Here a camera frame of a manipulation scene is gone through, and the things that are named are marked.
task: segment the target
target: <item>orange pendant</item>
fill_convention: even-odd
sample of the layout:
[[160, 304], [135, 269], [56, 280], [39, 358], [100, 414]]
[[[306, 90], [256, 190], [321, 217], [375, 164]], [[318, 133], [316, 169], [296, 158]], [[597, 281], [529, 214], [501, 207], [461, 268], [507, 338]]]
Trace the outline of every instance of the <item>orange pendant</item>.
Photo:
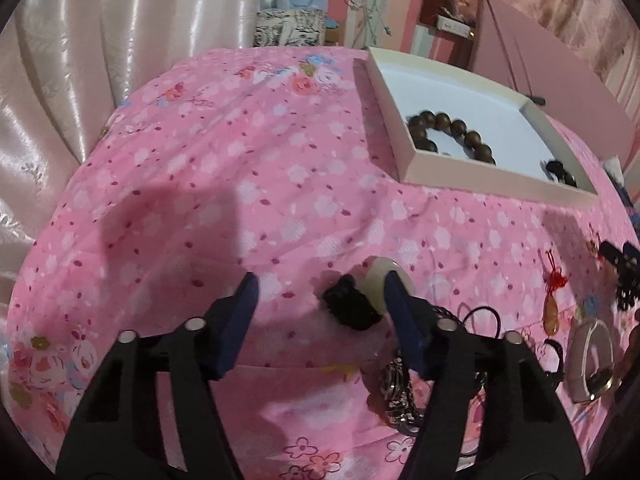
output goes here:
[[545, 310], [542, 317], [542, 325], [545, 328], [545, 334], [549, 337], [555, 336], [560, 327], [558, 321], [558, 304], [553, 295], [547, 294], [545, 298]]

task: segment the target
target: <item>floral tablecloth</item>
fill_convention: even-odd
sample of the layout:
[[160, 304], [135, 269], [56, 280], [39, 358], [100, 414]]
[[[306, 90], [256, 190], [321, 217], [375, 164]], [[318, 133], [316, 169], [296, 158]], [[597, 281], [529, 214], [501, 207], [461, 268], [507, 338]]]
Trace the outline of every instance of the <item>floral tablecloth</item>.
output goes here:
[[[116, 111], [34, 243], [9, 312], [5, 403], [49, 466], [120, 330], [169, 332], [231, 293], [247, 270], [260, 278], [260, 303], [238, 366], [213, 387], [249, 480], [398, 476], [413, 441], [378, 415], [392, 325], [353, 332], [318, 299], [373, 256], [397, 260], [417, 295], [456, 314], [490, 304], [503, 330], [521, 330], [552, 368], [540, 323], [552, 249], [570, 279], [556, 293], [557, 339], [566, 346], [572, 320], [598, 314], [616, 353], [626, 347], [615, 279], [588, 242], [596, 232], [617, 245], [636, 236], [584, 143], [556, 124], [600, 194], [586, 211], [398, 184], [366, 55], [212, 50]], [[473, 329], [491, 333], [485, 314]], [[168, 457], [180, 465], [168, 383], [159, 380]], [[415, 394], [426, 399], [429, 385], [418, 382]], [[563, 386], [558, 394], [587, 455], [606, 407], [574, 406]], [[468, 439], [480, 420], [473, 405]]]

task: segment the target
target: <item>white power outlet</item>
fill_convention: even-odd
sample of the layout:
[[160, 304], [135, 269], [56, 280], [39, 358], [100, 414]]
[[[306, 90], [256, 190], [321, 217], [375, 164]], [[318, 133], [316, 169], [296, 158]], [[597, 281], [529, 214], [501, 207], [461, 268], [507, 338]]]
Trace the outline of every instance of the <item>white power outlet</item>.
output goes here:
[[465, 25], [465, 23], [457, 22], [446, 16], [438, 16], [436, 28], [457, 36], [462, 36], [463, 38], [469, 38], [469, 33], [471, 32], [471, 27]]

